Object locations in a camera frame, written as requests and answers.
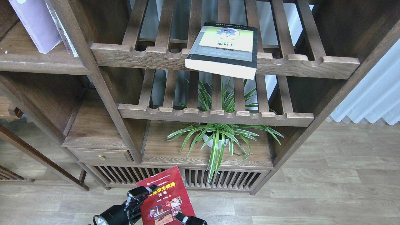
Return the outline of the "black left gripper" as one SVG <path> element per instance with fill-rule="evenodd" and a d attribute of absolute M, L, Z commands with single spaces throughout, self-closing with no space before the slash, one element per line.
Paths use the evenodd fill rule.
<path fill-rule="evenodd" d="M 141 203 L 156 189 L 157 185 L 140 186 L 127 193 L 127 203 L 113 205 L 100 215 L 94 215 L 95 225 L 134 225 L 141 218 Z"/>

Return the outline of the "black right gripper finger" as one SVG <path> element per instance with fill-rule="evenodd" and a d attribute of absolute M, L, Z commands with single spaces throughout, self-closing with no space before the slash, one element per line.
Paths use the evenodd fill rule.
<path fill-rule="evenodd" d="M 186 216 L 181 212 L 178 212 L 175 219 L 183 225 L 207 225 L 207 222 L 195 216 Z"/>

